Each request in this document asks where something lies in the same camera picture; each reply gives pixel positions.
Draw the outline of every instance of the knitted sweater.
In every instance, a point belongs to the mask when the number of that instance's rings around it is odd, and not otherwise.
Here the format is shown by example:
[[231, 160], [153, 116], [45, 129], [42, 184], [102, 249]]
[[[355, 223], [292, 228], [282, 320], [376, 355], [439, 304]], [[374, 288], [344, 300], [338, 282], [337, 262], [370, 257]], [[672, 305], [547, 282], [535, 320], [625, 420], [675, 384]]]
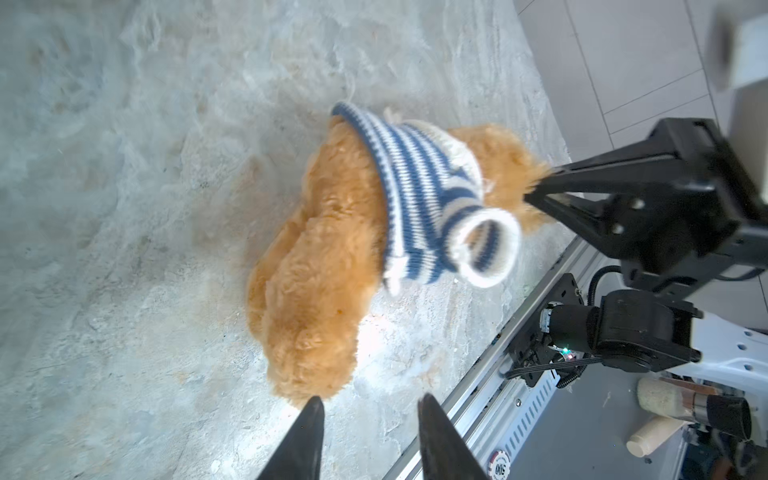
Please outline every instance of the knitted sweater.
[[392, 295], [404, 278], [432, 283], [445, 270], [480, 287], [506, 278], [520, 225], [506, 210], [483, 207], [482, 175], [466, 144], [426, 122], [387, 123], [344, 102], [332, 114], [357, 130], [381, 177], [388, 218], [383, 281]]

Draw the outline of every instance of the plush toy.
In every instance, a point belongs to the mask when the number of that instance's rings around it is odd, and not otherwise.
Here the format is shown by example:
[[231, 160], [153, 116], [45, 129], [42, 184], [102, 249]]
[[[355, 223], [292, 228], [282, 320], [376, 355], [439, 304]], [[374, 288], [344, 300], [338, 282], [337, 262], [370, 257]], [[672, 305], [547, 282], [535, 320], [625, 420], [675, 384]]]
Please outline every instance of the plush toy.
[[274, 392], [328, 398], [356, 366], [359, 323], [383, 284], [445, 271], [479, 287], [506, 278], [521, 232], [545, 216], [523, 202], [548, 174], [496, 125], [442, 131], [338, 104], [302, 197], [247, 286], [251, 333]]

